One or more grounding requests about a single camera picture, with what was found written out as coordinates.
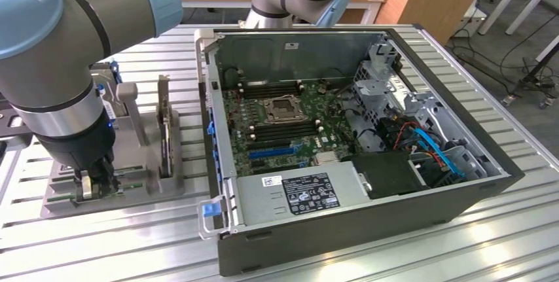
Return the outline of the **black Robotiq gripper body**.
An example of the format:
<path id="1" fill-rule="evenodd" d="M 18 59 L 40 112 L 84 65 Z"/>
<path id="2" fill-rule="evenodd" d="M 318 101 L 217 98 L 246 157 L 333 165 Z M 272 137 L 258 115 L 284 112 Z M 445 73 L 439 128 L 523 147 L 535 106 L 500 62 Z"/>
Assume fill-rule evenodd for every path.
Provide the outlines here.
<path id="1" fill-rule="evenodd" d="M 112 163 L 114 137 L 112 124 L 105 121 L 72 137 L 54 138 L 36 135 L 52 158 L 78 171 L 92 169 L 94 164 L 100 164 L 104 160 Z"/>

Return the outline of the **hard disk with blue rails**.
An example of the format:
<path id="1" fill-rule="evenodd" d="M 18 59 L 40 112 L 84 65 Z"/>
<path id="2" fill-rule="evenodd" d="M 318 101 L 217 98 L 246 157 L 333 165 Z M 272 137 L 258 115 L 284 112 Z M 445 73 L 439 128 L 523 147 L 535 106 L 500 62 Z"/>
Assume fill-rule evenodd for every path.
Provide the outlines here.
<path id="1" fill-rule="evenodd" d="M 121 83 L 118 64 L 114 60 L 93 63 L 89 66 L 89 72 L 100 93 L 109 122 L 113 124 L 117 117 L 125 114 L 125 109 L 116 98 L 117 85 Z"/>

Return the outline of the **grey parts rack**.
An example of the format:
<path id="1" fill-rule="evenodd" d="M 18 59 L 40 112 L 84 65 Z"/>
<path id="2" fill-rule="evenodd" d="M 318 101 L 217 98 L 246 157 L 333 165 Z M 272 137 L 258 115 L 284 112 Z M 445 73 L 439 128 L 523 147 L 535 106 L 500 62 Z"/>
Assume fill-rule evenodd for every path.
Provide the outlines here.
<path id="1" fill-rule="evenodd" d="M 41 218 L 57 219 L 121 209 L 161 201 L 166 198 L 180 196 L 184 193 L 178 113 L 170 107 L 173 121 L 170 130 L 173 176 L 161 178 L 158 171 L 161 157 L 157 113 L 156 110 L 149 113 L 140 113 L 134 104 L 136 97 L 137 88 L 134 83 L 124 82 L 117 85 L 116 98 L 124 105 L 126 114 L 125 116 L 117 117 L 116 122 L 112 124 L 116 134 L 112 147 L 114 155 L 112 166 L 114 170 L 136 170 L 130 176 L 117 178 L 120 182 L 118 188 L 133 183 L 142 183 L 144 186 L 125 190 L 122 194 L 113 192 L 105 197 L 98 198 L 98 188 L 93 181 L 93 175 L 88 173 L 92 179 L 92 199 L 84 202 L 78 202 L 74 199 L 48 203 L 46 198 L 68 193 L 76 194 L 73 169 L 60 163 L 54 163 L 41 203 Z"/>

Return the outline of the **green motherboard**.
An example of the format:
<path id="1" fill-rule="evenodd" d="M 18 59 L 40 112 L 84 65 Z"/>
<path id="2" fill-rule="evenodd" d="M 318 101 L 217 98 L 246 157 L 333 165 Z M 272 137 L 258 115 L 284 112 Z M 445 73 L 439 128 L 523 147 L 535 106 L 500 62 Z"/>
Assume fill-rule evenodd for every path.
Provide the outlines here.
<path id="1" fill-rule="evenodd" d="M 352 116 L 360 116 L 359 109 L 348 107 L 348 83 L 344 80 L 314 79 L 301 81 L 300 106 L 308 120 L 314 121 L 318 134 L 290 140 L 290 147 L 298 151 L 293 155 L 248 159 L 246 145 L 253 142 L 249 126 L 265 124 L 265 112 L 261 101 L 244 99 L 242 87 L 222 92 L 229 132 L 230 149 L 236 173 L 240 177 L 298 169 L 313 166 L 312 156 L 317 152 L 334 151 L 340 160 L 363 152 L 357 142 L 357 131 L 349 124 Z"/>

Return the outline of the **grey power supply unit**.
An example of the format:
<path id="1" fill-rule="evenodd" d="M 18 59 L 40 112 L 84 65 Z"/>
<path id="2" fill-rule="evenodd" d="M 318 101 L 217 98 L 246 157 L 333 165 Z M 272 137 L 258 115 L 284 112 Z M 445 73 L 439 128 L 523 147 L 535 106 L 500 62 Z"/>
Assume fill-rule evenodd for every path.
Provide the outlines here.
<path id="1" fill-rule="evenodd" d="M 350 162 L 240 177 L 236 186 L 238 223 L 245 226 L 308 219 L 371 201 Z"/>

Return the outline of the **long black expansion slot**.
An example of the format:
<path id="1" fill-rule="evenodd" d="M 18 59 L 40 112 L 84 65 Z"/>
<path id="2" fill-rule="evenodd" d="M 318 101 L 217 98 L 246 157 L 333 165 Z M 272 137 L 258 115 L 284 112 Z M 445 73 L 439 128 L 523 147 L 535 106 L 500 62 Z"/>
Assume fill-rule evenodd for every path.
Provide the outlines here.
<path id="1" fill-rule="evenodd" d="M 260 141 L 253 142 L 246 145 L 246 150 L 268 150 L 268 149 L 276 149 L 276 148 L 286 148 L 290 147 L 290 140 L 288 139 L 278 139 L 274 141 Z"/>

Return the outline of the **blue expansion slot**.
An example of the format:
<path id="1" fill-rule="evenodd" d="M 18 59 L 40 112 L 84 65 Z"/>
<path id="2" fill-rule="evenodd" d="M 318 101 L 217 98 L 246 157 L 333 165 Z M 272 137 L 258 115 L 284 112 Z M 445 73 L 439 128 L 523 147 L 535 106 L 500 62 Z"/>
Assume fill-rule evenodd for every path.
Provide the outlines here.
<path id="1" fill-rule="evenodd" d="M 274 156 L 285 156 L 285 155 L 293 155 L 298 151 L 297 147 L 284 147 L 284 148 L 274 148 L 269 150 L 257 150 L 248 153 L 248 159 L 260 159 L 260 158 L 268 158 Z"/>

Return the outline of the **metal CPU socket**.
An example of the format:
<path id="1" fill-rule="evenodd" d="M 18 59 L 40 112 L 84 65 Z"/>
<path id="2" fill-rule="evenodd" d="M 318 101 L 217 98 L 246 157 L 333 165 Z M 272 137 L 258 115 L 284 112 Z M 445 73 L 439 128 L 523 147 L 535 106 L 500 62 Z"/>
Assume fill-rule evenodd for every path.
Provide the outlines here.
<path id="1" fill-rule="evenodd" d="M 261 101 L 266 124 L 285 124 L 306 120 L 300 99 L 293 95 L 273 97 Z"/>

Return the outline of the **silver finned heatsink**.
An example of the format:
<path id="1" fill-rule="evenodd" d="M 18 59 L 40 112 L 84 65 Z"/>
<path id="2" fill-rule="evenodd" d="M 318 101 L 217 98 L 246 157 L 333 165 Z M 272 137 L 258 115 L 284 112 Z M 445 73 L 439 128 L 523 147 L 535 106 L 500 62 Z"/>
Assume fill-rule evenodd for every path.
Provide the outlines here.
<path id="1" fill-rule="evenodd" d="M 312 163 L 314 166 L 320 166 L 329 163 L 338 163 L 338 161 L 340 158 L 334 151 L 317 152 L 312 156 Z"/>

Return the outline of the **black open PC case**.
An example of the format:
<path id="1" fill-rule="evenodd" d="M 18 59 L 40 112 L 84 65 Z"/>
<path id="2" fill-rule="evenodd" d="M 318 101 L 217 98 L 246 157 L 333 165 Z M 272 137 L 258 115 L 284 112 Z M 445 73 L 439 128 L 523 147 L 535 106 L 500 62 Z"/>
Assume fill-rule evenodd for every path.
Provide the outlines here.
<path id="1" fill-rule="evenodd" d="M 468 129 L 497 172 L 483 179 L 395 195 L 328 213 L 266 226 L 238 223 L 238 194 L 222 92 L 242 81 L 344 80 L 348 107 L 360 110 L 349 118 L 363 153 L 399 151 L 412 119 L 369 120 L 352 90 L 357 66 L 375 44 L 391 43 L 400 54 L 399 75 L 409 94 L 432 94 Z M 523 171 L 452 94 L 451 65 L 444 55 L 428 59 L 403 33 L 388 27 L 345 29 L 200 29 L 194 34 L 198 88 L 210 198 L 198 206 L 198 229 L 214 239 L 218 272 L 232 276 L 320 255 L 449 222 L 473 204 L 499 194 L 523 178 Z"/>

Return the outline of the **black plastic fan shroud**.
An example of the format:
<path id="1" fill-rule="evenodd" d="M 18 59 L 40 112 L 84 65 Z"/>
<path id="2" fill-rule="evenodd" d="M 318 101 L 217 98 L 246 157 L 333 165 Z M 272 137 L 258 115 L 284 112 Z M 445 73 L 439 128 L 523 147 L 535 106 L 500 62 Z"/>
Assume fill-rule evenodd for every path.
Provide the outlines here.
<path id="1" fill-rule="evenodd" d="M 349 161 L 369 184 L 365 192 L 372 200 L 428 188 L 421 184 L 408 154 L 404 152 L 367 152 L 350 156 Z"/>

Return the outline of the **silver metal disk bay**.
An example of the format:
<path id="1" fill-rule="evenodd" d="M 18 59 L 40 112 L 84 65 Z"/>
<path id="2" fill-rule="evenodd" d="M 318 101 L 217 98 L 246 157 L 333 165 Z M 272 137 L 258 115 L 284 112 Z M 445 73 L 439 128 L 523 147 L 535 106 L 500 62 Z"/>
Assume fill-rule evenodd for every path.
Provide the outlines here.
<path id="1" fill-rule="evenodd" d="M 399 75 L 400 54 L 391 43 L 375 44 L 357 66 L 352 90 L 369 120 L 397 118 L 405 112 L 409 87 Z"/>
<path id="2" fill-rule="evenodd" d="M 431 188 L 483 179 L 497 172 L 483 158 L 473 135 L 432 94 L 409 94 L 404 115 L 412 123 L 405 126 L 399 148 L 409 152 L 411 163 Z"/>

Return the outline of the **black wheeled stand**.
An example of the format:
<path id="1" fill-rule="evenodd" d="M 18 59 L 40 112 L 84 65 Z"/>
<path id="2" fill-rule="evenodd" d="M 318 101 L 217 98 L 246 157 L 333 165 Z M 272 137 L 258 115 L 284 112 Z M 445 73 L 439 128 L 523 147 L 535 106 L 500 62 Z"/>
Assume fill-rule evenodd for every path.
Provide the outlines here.
<path id="1" fill-rule="evenodd" d="M 535 58 L 536 64 L 527 72 L 527 75 L 516 82 L 512 92 L 501 99 L 504 106 L 508 106 L 520 97 L 521 91 L 533 91 L 543 94 L 543 100 L 539 102 L 540 109 L 547 109 L 552 106 L 559 98 L 559 90 L 555 89 L 559 81 L 553 81 L 552 75 L 544 76 L 543 71 L 556 53 L 559 53 L 559 35 Z"/>

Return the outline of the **graphics card with metal bracket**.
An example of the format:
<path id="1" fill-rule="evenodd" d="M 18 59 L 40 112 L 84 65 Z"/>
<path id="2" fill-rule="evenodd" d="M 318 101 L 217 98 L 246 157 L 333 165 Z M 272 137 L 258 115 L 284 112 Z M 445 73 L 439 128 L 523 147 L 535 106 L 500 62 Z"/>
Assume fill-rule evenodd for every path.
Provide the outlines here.
<path id="1" fill-rule="evenodd" d="M 157 126 L 160 131 L 160 177 L 173 176 L 173 148 L 172 148 L 172 111 L 168 93 L 169 78 L 165 75 L 157 77 Z"/>

